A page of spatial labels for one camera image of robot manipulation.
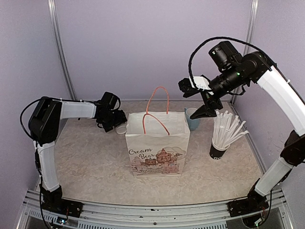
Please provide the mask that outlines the black cup holding straws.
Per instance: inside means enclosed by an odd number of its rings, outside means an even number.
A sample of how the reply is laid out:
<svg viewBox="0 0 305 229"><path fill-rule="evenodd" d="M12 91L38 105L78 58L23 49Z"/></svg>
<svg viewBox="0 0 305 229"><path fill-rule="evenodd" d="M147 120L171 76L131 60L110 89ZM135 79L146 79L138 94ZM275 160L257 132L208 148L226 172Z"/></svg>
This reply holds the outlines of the black cup holding straws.
<svg viewBox="0 0 305 229"><path fill-rule="evenodd" d="M210 152L209 155L214 160L219 160L222 158L224 153L227 151L227 149L230 147L230 145L226 146L225 148L220 148L214 144L214 142L211 143Z"/></svg>

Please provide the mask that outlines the white paper takeout bag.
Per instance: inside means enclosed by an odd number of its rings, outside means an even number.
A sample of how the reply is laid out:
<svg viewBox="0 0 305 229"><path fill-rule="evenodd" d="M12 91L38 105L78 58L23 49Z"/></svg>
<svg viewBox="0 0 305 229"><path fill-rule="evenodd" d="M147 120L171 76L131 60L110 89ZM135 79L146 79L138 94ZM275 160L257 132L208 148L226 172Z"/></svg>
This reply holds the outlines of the white paper takeout bag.
<svg viewBox="0 0 305 229"><path fill-rule="evenodd" d="M125 139L135 177L182 174L190 138L184 112L144 112L128 115Z"/></svg>

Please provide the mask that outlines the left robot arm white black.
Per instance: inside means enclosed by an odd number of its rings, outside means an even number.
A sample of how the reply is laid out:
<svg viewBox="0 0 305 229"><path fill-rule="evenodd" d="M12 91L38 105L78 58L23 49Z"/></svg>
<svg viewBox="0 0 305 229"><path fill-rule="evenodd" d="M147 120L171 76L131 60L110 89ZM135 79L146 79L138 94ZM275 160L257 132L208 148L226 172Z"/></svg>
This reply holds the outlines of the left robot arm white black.
<svg viewBox="0 0 305 229"><path fill-rule="evenodd" d="M105 92L97 101L62 100L44 96L36 103L28 127L35 147L35 164L41 178L40 189L44 202L56 212L62 212L66 209L67 202L62 198L54 159L61 120L94 119L99 128L109 132L126 123L127 118L120 109L120 98L110 92Z"/></svg>

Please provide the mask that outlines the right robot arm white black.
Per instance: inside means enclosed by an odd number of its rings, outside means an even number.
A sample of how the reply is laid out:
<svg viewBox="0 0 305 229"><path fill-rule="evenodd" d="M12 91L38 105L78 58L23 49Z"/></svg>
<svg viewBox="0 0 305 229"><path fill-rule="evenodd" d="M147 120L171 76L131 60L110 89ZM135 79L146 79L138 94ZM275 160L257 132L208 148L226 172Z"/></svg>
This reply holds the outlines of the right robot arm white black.
<svg viewBox="0 0 305 229"><path fill-rule="evenodd" d="M204 75L194 76L192 62L195 54L208 42L220 40L209 55L217 65L220 75L209 80ZM266 195L283 182L292 169L305 159L305 102L295 88L278 69L277 64L261 49L248 44L255 51L242 56L232 45L233 38L214 37L205 40L191 54L188 62L189 84L184 97L200 93L204 104L191 116L191 119L216 117L221 109L220 99L231 94L238 87L259 85L277 104L293 127L280 156L274 161L262 178L252 186L247 197L237 201L249 211L255 211L266 200Z"/></svg>

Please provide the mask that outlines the blue translucent plastic cup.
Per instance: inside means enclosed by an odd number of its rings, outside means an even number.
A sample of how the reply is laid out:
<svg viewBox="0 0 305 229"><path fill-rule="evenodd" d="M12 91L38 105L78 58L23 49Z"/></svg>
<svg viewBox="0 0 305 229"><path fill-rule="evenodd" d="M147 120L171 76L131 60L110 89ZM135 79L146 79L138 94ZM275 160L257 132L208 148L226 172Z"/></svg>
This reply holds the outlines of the blue translucent plastic cup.
<svg viewBox="0 0 305 229"><path fill-rule="evenodd" d="M199 119L191 119L191 115L196 111L196 108L185 108L184 113L189 126L190 131L194 131L199 127L200 120Z"/></svg>

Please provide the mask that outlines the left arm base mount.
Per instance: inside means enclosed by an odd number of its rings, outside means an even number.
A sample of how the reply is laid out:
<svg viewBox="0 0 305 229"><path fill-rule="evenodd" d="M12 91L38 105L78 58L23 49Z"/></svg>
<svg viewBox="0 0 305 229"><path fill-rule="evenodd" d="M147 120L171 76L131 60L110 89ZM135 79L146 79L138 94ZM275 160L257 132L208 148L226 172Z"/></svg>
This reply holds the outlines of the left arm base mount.
<svg viewBox="0 0 305 229"><path fill-rule="evenodd" d="M53 213L66 215L68 217L79 218L81 215L82 208L83 208L83 203L78 202L78 201L62 199L59 204L43 202L42 208L44 210L47 210L47 211L50 211Z"/></svg>

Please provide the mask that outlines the aluminium front rail frame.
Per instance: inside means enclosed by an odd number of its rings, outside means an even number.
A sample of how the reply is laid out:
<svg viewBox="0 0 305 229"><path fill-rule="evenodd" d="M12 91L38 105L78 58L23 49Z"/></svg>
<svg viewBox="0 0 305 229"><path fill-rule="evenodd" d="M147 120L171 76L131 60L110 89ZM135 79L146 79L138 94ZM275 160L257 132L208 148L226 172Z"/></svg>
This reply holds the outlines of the aluminium front rail frame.
<svg viewBox="0 0 305 229"><path fill-rule="evenodd" d="M83 201L80 217L40 211L39 193L28 190L15 228L45 227L44 221L62 229L228 229L243 228L243 219L231 217L228 200L176 206L130 206Z"/></svg>

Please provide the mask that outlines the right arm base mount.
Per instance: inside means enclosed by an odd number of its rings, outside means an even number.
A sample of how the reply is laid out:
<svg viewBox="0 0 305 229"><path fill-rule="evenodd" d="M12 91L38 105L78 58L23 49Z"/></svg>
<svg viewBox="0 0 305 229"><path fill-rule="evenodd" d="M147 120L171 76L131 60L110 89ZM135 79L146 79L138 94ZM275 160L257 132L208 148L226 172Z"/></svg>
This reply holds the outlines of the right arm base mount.
<svg viewBox="0 0 305 229"><path fill-rule="evenodd" d="M269 208L266 199L263 199L262 202L258 203L257 201L248 198L230 201L227 203L227 206L230 217L246 215Z"/></svg>

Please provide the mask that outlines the right aluminium corner post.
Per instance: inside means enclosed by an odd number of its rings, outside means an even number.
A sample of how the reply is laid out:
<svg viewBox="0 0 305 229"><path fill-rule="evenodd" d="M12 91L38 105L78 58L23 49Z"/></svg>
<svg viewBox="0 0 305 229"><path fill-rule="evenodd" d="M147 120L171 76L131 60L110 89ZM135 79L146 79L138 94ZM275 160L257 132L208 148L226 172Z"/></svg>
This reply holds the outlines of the right aluminium corner post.
<svg viewBox="0 0 305 229"><path fill-rule="evenodd" d="M255 22L256 22L257 12L258 12L258 5L259 5L259 0L252 0L250 17L249 17L249 22L248 22L248 29L247 29L246 40L245 40L247 43L252 43ZM250 46L244 45L243 55L248 54L249 51L250 51ZM234 90L234 93L238 93L238 92L240 92L240 87ZM238 97L237 95L232 96L232 98L230 100L232 105L235 104L237 97Z"/></svg>

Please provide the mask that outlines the aluminium corner post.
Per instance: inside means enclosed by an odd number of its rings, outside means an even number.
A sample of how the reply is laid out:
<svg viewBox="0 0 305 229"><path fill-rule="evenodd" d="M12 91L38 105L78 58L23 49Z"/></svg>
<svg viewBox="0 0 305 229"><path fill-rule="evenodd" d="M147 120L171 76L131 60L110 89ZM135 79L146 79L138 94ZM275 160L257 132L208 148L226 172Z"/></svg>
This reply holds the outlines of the aluminium corner post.
<svg viewBox="0 0 305 229"><path fill-rule="evenodd" d="M61 63L61 68L63 72L63 77L64 81L66 83L67 89L68 89L68 94L72 100L77 100L77 95L75 92L75 89L73 87L72 79L69 73L65 53L64 53L64 48L63 44L61 41L61 33L60 33L60 26L58 22L58 16L57 16L57 10L56 10L56 2L55 0L47 0L48 2L48 9L49 9L49 14L51 18L51 24L52 24L52 29L53 29L53 34L55 37L55 42L56 42L56 48L58 51L59 55L59 60Z"/></svg>
<svg viewBox="0 0 305 229"><path fill-rule="evenodd" d="M249 17L249 22L248 22L248 29L247 29L246 40L245 40L247 43L252 43L255 22L256 22L257 12L258 12L258 5L259 5L259 0L252 0L250 17ZM250 51L250 46L244 45L243 55L248 54L249 51ZM240 92L240 87L234 90L234 93L238 93L238 92ZM238 97L237 95L232 96L232 98L230 100L232 105L235 104L237 97Z"/></svg>

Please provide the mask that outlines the left aluminium corner post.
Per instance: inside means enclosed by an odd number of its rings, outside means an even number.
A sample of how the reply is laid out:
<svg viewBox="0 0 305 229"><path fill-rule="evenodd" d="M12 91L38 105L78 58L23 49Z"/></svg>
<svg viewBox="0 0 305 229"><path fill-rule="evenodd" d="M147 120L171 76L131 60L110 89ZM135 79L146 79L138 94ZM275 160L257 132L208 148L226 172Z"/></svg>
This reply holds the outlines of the left aluminium corner post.
<svg viewBox="0 0 305 229"><path fill-rule="evenodd" d="M47 0L48 2L48 9L49 9L49 14L51 18L51 24L52 24L52 29L53 29L53 34L55 37L55 42L56 42L56 48L58 51L59 55L59 60L61 63L61 68L63 72L63 77L64 81L66 83L67 89L68 89L68 94L72 100L77 100L77 95L75 92L75 89L73 87L72 79L69 73L65 53L64 53L64 48L63 44L61 41L61 33L60 33L60 26L58 22L58 16L57 16L57 10L56 10L56 2L55 0Z"/></svg>

